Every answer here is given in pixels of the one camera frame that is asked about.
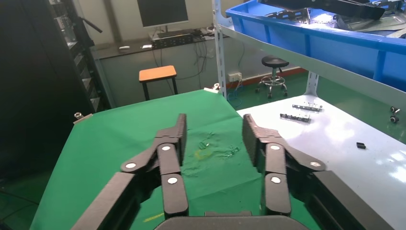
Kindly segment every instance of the blue plastic bin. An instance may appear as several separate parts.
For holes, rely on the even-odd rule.
[[[226,15],[231,16],[234,29],[240,33],[406,92],[406,39],[264,17],[282,10],[251,0],[230,8]]]

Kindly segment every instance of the wooden stool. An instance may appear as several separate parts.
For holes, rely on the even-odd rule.
[[[176,88],[176,70],[174,66],[163,66],[153,69],[144,69],[140,71],[139,81],[144,88],[145,100],[149,100],[147,82],[160,81],[172,78],[173,90],[175,94],[178,94],[178,88]]]

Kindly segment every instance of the wall socket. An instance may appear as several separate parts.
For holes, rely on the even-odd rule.
[[[233,81],[242,81],[242,73],[229,73],[228,74],[228,81],[233,82]]]

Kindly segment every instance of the white table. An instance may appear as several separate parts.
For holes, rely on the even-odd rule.
[[[303,102],[322,105],[323,110],[292,108],[292,104]],[[323,161],[394,229],[406,229],[405,144],[311,95],[238,113],[251,114],[258,126],[278,130],[292,147]],[[311,121],[282,119],[280,113],[309,113]],[[367,148],[358,149],[356,142],[365,143]]]

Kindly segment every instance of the computer monitor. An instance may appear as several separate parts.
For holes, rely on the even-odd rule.
[[[144,27],[188,22],[185,0],[137,0]]]

